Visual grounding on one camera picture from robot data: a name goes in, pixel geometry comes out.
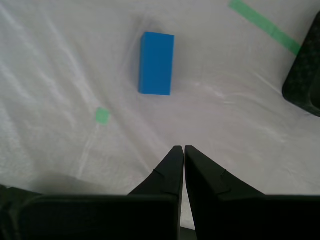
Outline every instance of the table surface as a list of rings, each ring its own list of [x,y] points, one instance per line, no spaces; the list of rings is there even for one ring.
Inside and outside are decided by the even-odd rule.
[[[244,3],[300,45],[320,11]],[[144,32],[175,35],[171,96],[138,93]],[[295,57],[228,0],[2,0],[0,184],[128,194],[193,145],[265,194],[320,194],[320,119],[282,97]]]

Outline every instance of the green tape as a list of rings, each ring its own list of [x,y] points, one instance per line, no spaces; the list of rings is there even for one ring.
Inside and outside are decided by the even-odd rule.
[[[98,107],[95,112],[95,120],[99,124],[106,125],[109,120],[109,111],[102,107]]]
[[[295,40],[293,40],[291,37],[289,37],[287,34],[281,31],[271,21],[269,21],[264,16],[253,10],[247,4],[245,4],[242,0],[231,0],[229,3],[229,7],[241,16],[243,16],[249,22],[253,23],[258,28],[265,31],[274,40],[282,44],[293,54],[298,54],[301,46]]]

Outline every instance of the wrinkled white fabric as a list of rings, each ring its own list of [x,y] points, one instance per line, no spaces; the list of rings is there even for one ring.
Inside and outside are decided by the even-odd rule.
[[[300,44],[320,11],[245,2]],[[138,93],[146,31],[175,35],[171,96]],[[294,59],[227,0],[2,0],[0,184],[127,194],[193,145],[265,194],[320,194],[320,119],[281,93]]]

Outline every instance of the blue block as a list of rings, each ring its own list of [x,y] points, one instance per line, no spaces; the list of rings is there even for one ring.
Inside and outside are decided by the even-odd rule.
[[[175,36],[145,32],[141,38],[139,92],[170,95]]]

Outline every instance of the black textured object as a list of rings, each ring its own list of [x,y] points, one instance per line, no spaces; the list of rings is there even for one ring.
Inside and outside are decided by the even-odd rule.
[[[184,152],[175,146],[128,196],[36,196],[21,190],[14,199],[0,189],[0,240],[178,240],[183,179]]]
[[[193,146],[186,146],[184,152],[186,188],[198,240],[311,239],[319,234],[319,196],[264,195]]]
[[[320,117],[320,13],[291,68],[282,93],[290,103]]]

